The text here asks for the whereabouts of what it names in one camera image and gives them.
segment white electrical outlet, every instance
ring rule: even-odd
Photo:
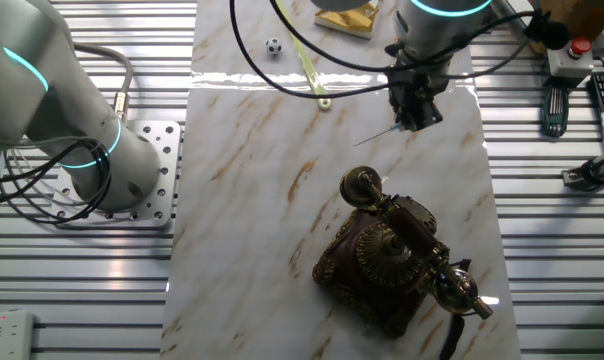
[[[24,310],[0,313],[0,360],[28,360],[33,315]]]

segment black cord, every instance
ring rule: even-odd
[[[240,30],[238,29],[238,22],[237,22],[237,18],[235,16],[235,0],[229,0],[229,6],[231,8],[231,27],[233,28],[233,34],[235,35],[235,40],[237,41],[238,46],[240,47],[240,51],[242,52],[244,59],[249,64],[249,66],[251,66],[253,71],[255,71],[255,73],[258,74],[258,76],[260,76],[264,81],[266,81],[267,84],[273,86],[274,88],[280,90],[281,92],[283,92],[285,94],[293,95],[293,96],[297,96],[297,97],[301,97],[301,98],[305,98],[305,99],[316,99],[316,100],[317,99],[337,99],[337,98],[341,98],[341,97],[347,97],[347,96],[352,96],[352,95],[364,94],[364,93],[372,92],[372,91],[378,91],[378,90],[386,89],[389,86],[400,85],[400,84],[404,83],[404,82],[387,83],[387,84],[371,86],[371,87],[367,87],[367,88],[359,89],[359,90],[344,91],[341,93],[326,94],[326,95],[307,94],[307,93],[301,93],[301,92],[289,90],[289,89],[281,86],[280,84],[276,83],[275,81],[271,80],[268,76],[266,76],[266,74],[264,74],[262,72],[262,70],[260,70],[260,68],[255,64],[253,59],[251,59],[251,56],[249,55],[248,51],[246,50],[246,47],[244,46],[244,42],[242,41],[242,37],[240,35]]]
[[[411,70],[411,69],[415,69],[417,67],[420,66],[428,66],[428,65],[432,65],[431,63],[437,59],[439,59],[442,56],[445,56],[447,54],[449,54],[452,51],[455,50],[459,50],[462,49],[464,47],[466,47],[468,44],[471,43],[471,41],[473,39],[475,39],[476,37],[484,34],[485,32],[495,28],[498,25],[507,23],[509,21],[515,20],[515,19],[519,19],[522,17],[527,17],[527,16],[534,16],[537,13],[535,11],[523,11],[520,13],[516,13],[513,15],[509,15],[509,16],[505,16],[501,19],[498,19],[494,22],[491,22],[483,27],[481,27],[480,29],[478,29],[477,31],[471,33],[469,36],[467,36],[464,40],[458,41],[454,44],[451,44],[450,46],[446,47],[444,50],[429,56],[428,58],[417,62],[417,63],[413,63],[413,64],[407,64],[404,66],[397,66],[397,67],[390,67],[390,66],[386,66],[386,67],[374,67],[374,66],[365,66],[365,65],[358,65],[358,64],[353,64],[350,63],[348,61],[344,61],[341,60],[339,58],[336,58],[335,56],[327,53],[326,51],[320,49],[319,47],[315,46],[313,43],[311,43],[309,40],[307,40],[306,38],[304,38],[304,36],[302,36],[302,34],[300,34],[295,27],[293,27],[293,25],[287,20],[286,16],[284,16],[284,14],[282,13],[282,10],[280,10],[280,7],[277,4],[277,0],[269,0],[271,2],[271,6],[273,7],[273,10],[275,11],[275,13],[278,15],[278,17],[280,18],[280,21],[282,21],[282,23],[284,24],[284,26],[289,30],[289,32],[291,34],[293,34],[293,36],[295,36],[298,40],[300,40],[300,42],[302,44],[304,44],[305,46],[307,46],[309,49],[315,51],[316,53],[318,53],[319,55],[323,56],[324,58],[326,58],[329,61],[332,61],[336,64],[351,68],[351,69],[355,69],[355,70],[360,70],[360,71],[368,71],[368,72],[382,72],[382,73],[386,73],[386,72],[396,72],[396,71],[405,71],[405,70]],[[233,22],[233,18],[234,18],[234,13],[235,13],[235,6],[231,5],[231,21]]]
[[[35,216],[26,214],[25,212],[20,210],[19,207],[17,207],[15,204],[13,204],[13,202],[11,200],[8,200],[7,203],[16,213],[18,213],[22,217],[24,217],[32,222],[39,223],[39,224],[60,225],[60,224],[68,223],[68,222],[75,221],[75,220],[78,220],[81,218],[88,217],[88,215],[91,214],[102,203],[102,201],[104,200],[104,198],[106,196],[106,193],[108,192],[108,190],[110,188],[110,184],[111,184],[110,161],[108,159],[108,152],[107,152],[106,148],[100,144],[99,148],[94,146],[92,149],[89,148],[89,151],[91,151],[91,154],[92,154],[94,160],[96,161],[96,166],[98,167],[98,193],[89,201],[89,203],[86,205],[86,207],[84,207],[84,209],[82,209],[77,214],[75,214],[71,217],[58,216],[57,214],[52,214],[52,213],[46,211],[41,206],[39,206],[37,203],[35,203],[33,200],[31,200],[29,197],[23,196],[23,198],[29,204],[31,204],[31,206],[33,206],[36,210],[38,210],[41,214],[55,219],[55,220],[41,220]],[[8,158],[8,155],[6,152],[4,152],[4,160],[5,160],[5,163],[7,164],[7,170],[9,172],[9,174],[13,174],[13,170],[11,169],[10,166],[8,166],[9,158]],[[13,183],[15,184],[16,188],[19,188],[19,184],[17,183],[17,181],[14,181]],[[0,192],[2,193],[2,195],[6,195],[6,191],[2,184],[0,184]]]
[[[29,190],[30,188],[35,186],[35,184],[38,181],[40,181],[44,177],[44,175],[46,175],[57,163],[59,163],[62,159],[64,159],[64,157],[66,157],[68,154],[70,154],[72,151],[74,151],[78,147],[89,144],[91,146],[91,149],[95,149],[95,143],[96,142],[94,140],[82,139],[82,140],[79,140],[76,143],[72,144],[71,146],[67,147],[64,151],[62,151],[60,154],[58,154],[57,156],[55,156],[54,158],[52,158],[51,160],[46,162],[44,165],[41,165],[41,166],[37,167],[36,169],[34,169],[33,171],[36,171],[36,173],[33,174],[34,175],[33,179],[31,181],[29,181],[26,184],[26,186],[18,189],[15,193],[3,194],[2,196],[0,196],[0,204],[3,202],[6,202],[8,200],[15,199],[19,196],[22,196],[22,194],[24,194],[27,190]],[[24,173],[19,176],[7,176],[7,177],[0,178],[0,185],[3,182],[13,181],[14,179],[15,180],[24,179],[24,178],[26,178],[26,177],[24,177],[25,175],[28,177],[29,175],[27,175],[27,174],[33,173],[33,171],[29,171],[28,173]]]
[[[267,84],[271,85],[272,87],[274,87],[275,89],[288,94],[288,95],[292,95],[292,96],[297,96],[297,97],[301,97],[301,98],[305,98],[305,99],[337,99],[337,98],[342,98],[342,97],[348,97],[348,96],[353,96],[353,95],[359,95],[359,94],[364,94],[364,93],[368,93],[368,92],[373,92],[373,91],[379,91],[379,90],[383,90],[386,88],[389,88],[391,86],[396,86],[396,85],[403,85],[406,84],[405,81],[396,81],[396,82],[389,82],[387,84],[382,84],[382,85],[376,85],[376,86],[370,86],[370,87],[366,87],[363,89],[358,89],[358,90],[352,90],[352,91],[345,91],[345,92],[340,92],[340,93],[334,93],[334,94],[326,94],[326,95],[315,95],[315,94],[308,94],[308,93],[301,93],[301,92],[297,92],[297,91],[293,91],[293,90],[289,90],[283,86],[281,86],[280,84],[274,82],[273,80],[271,80],[266,74],[264,74],[264,72],[262,72],[262,70],[260,70],[260,68],[255,64],[255,62],[253,61],[253,59],[251,59],[251,56],[249,55],[248,51],[246,50],[246,47],[244,46],[244,42],[242,41],[242,36],[240,35],[240,31],[238,28],[238,23],[237,23],[237,17],[236,17],[236,11],[235,11],[235,0],[229,0],[229,8],[230,8],[230,15],[231,15],[231,27],[233,28],[233,34],[235,36],[235,40],[238,44],[238,47],[240,48],[240,51],[242,52],[242,55],[244,56],[244,59],[246,60],[246,62],[249,64],[249,66],[251,66],[251,68],[253,69],[253,71],[255,71],[256,74],[258,74],[258,76],[260,76]],[[277,3],[275,3],[274,5],[274,9],[276,10],[276,13],[278,13],[278,16],[281,16],[280,19],[283,20],[283,23],[285,24],[285,26],[287,26],[287,28],[291,31],[292,34],[294,34],[296,37],[298,37],[298,39],[304,43],[305,45],[309,46],[312,50],[318,52],[318,54],[327,57],[329,60],[338,60],[340,62],[349,64],[349,65],[353,65],[356,67],[359,67],[360,65],[356,65],[356,64],[351,64],[348,62],[345,62],[343,60],[337,59],[333,56],[331,56],[330,54],[324,52],[323,50],[317,48],[316,46],[314,46],[312,43],[310,43],[308,40],[304,39],[304,37],[302,37],[296,30],[295,28],[293,28],[293,26],[286,21],[286,18],[284,17],[284,14],[282,14],[282,12],[280,11],[279,7],[277,7]],[[402,71],[402,70],[410,70],[413,68],[416,68],[418,66],[423,66],[425,64],[430,63],[431,61],[434,60],[438,60],[438,58],[440,58],[443,55],[448,54],[449,52],[453,51],[453,50],[457,50],[458,48],[460,48],[460,46],[463,48],[465,46],[467,46],[472,39],[474,39],[475,37],[483,34],[484,32],[498,26],[501,25],[503,23],[506,23],[508,21],[514,20],[514,19],[518,19],[521,17],[525,17],[525,16],[533,16],[535,15],[536,12],[534,11],[527,11],[527,12],[522,12],[522,13],[518,13],[518,14],[514,14],[514,15],[510,15],[504,18],[501,18],[497,21],[494,21],[490,24],[487,24],[485,26],[483,26],[482,28],[480,28],[478,31],[474,32],[471,34],[471,36],[469,36],[466,40],[464,41],[460,41],[456,44],[452,44],[451,46],[447,47],[446,49],[442,50],[441,52],[423,60],[420,63],[414,63],[414,64],[410,64],[410,65],[405,65],[405,66],[401,66],[401,67],[384,67],[384,68],[375,68],[376,72],[388,72],[389,70],[393,71]]]
[[[129,60],[129,58],[115,50],[111,50],[102,46],[73,43],[73,47],[77,51],[110,57],[124,65],[124,67],[126,68],[126,74],[124,75],[124,83],[122,83],[122,88],[120,89],[120,92],[129,92],[129,89],[131,88],[131,81],[133,80],[133,65],[131,65],[131,61]]]
[[[52,158],[51,160],[49,160],[45,164],[40,165],[40,166],[38,166],[37,168],[35,168],[35,169],[31,170],[31,171],[27,171],[27,172],[22,173],[20,175],[1,177],[0,178],[0,183],[9,182],[9,181],[13,181],[13,180],[27,179],[27,178],[35,175],[35,174],[40,174],[42,172],[46,172],[46,171],[50,170],[53,166],[55,166],[58,162],[60,162],[65,156],[67,156],[68,154],[70,154],[73,150],[75,150],[78,147],[82,146],[84,141],[87,141],[87,140],[79,140],[78,142],[74,143],[73,145],[67,147],[64,151],[62,151],[56,157]]]
[[[415,69],[413,71],[418,74],[429,75],[429,76],[433,76],[433,77],[437,77],[437,78],[445,78],[445,79],[449,79],[449,80],[472,79],[472,78],[492,74],[492,73],[496,72],[497,70],[500,70],[501,68],[505,67],[508,63],[510,63],[513,59],[515,59],[522,52],[522,50],[524,50],[524,48],[528,44],[529,44],[529,40],[524,40],[520,44],[520,46],[518,46],[518,48],[511,55],[509,55],[509,57],[502,60],[500,63],[498,63],[486,70],[482,70],[482,71],[478,71],[478,72],[474,72],[474,73],[470,73],[470,74],[466,74],[466,75],[450,75],[450,74],[430,73],[427,71],[421,71],[421,69]]]

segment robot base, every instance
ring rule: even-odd
[[[72,229],[158,229],[171,220],[173,195],[176,189],[178,153],[182,131],[174,121],[128,121],[127,127],[135,134],[148,139],[160,157],[160,178],[151,193],[135,207],[125,211],[96,210],[86,219],[79,219],[60,227]],[[81,201],[73,189],[71,176],[61,171],[56,188],[67,196],[55,194],[55,200]],[[58,216],[72,216],[77,207],[53,204],[52,212]]]

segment vintage rotary phone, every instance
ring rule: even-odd
[[[449,248],[434,237],[433,215],[409,197],[381,190],[370,167],[342,177],[340,193],[357,209],[313,268],[314,280],[393,338],[406,332],[426,294],[454,315],[491,316],[475,280],[449,264]]]

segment white marble surface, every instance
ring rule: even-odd
[[[238,2],[259,65],[304,89],[293,45],[269,3]],[[393,5],[383,2],[371,41],[316,27],[306,0],[293,2],[291,13],[335,55],[385,65],[392,59],[384,45],[395,39]],[[520,359],[474,83],[452,82],[437,97],[443,123],[353,148],[392,124],[387,92],[337,99],[321,112],[316,101],[269,90],[237,49],[228,13],[225,0],[199,1],[162,360],[437,359],[450,314],[433,298],[407,334],[391,341],[313,282],[313,265],[352,211],[338,182],[358,165],[386,177],[385,192],[429,208],[451,260],[472,258],[480,293],[499,298],[488,320],[467,318],[454,359]],[[277,59],[265,53],[271,37],[285,44]],[[330,90],[381,81],[311,58]],[[470,69],[468,52],[455,57],[453,72]]]

